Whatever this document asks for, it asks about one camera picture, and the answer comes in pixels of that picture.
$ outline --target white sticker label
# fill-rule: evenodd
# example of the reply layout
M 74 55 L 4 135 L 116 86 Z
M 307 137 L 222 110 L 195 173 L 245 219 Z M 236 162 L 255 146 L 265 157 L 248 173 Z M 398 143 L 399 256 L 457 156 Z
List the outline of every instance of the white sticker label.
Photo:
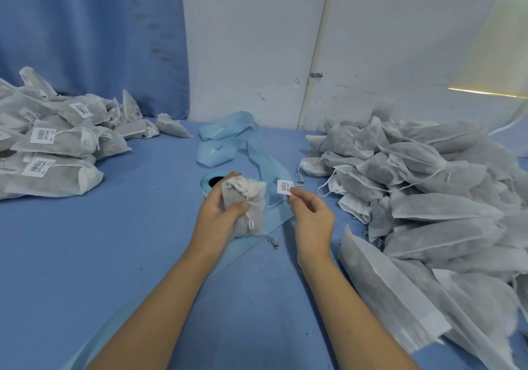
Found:
M 0 174 L 14 174 L 18 172 L 15 167 L 11 167 L 7 163 L 0 163 Z
M 35 157 L 31 162 L 24 168 L 22 172 L 23 176 L 42 178 L 46 175 L 48 170 L 56 160 L 43 159 L 42 157 Z
M 84 119 L 94 116 L 90 109 L 83 105 L 81 102 L 72 103 L 70 104 L 70 107 L 73 108 L 76 112 L 78 112 L 79 115 Z
M 291 181 L 278 180 L 277 181 L 277 193 L 280 194 L 291 194 L 290 188 L 294 187 L 294 183 Z
M 30 143 L 43 143 L 52 145 L 55 142 L 55 128 L 33 128 Z
M 11 138 L 11 135 L 7 132 L 0 131 L 0 141 Z
M 29 163 L 31 160 L 33 160 L 35 155 L 36 155 L 36 152 L 26 153 L 24 157 L 22 158 L 22 160 L 24 161 L 24 163 Z
M 36 120 L 40 119 L 40 114 L 33 113 L 30 109 L 27 107 L 22 107 L 20 110 L 18 110 L 18 113 L 28 120 L 30 123 L 34 123 Z

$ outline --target blue table cover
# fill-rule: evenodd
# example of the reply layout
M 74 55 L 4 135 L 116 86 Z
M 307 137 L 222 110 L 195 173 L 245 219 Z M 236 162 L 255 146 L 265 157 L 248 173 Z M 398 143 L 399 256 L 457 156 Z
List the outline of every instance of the blue table cover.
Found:
M 199 125 L 186 123 L 194 135 Z M 263 145 L 294 174 L 308 133 L 264 128 Z M 243 151 L 214 169 L 198 165 L 199 141 L 163 134 L 130 141 L 133 152 L 97 163 L 105 178 L 84 196 L 0 202 L 1 369 L 60 369 L 121 305 L 153 288 L 188 244 L 204 175 L 233 169 L 259 178 Z M 311 191 L 325 181 L 304 178 Z M 365 230 L 340 210 L 339 198 L 325 198 L 336 215 L 335 260 L 346 224 L 356 235 Z M 272 233 L 278 249 L 263 239 L 208 279 L 169 369 L 338 368 L 296 262 L 294 226 Z M 524 320 L 520 327 L 528 329 Z M 522 336 L 511 340 L 527 368 Z M 485 369 L 446 340 L 413 358 L 425 370 Z

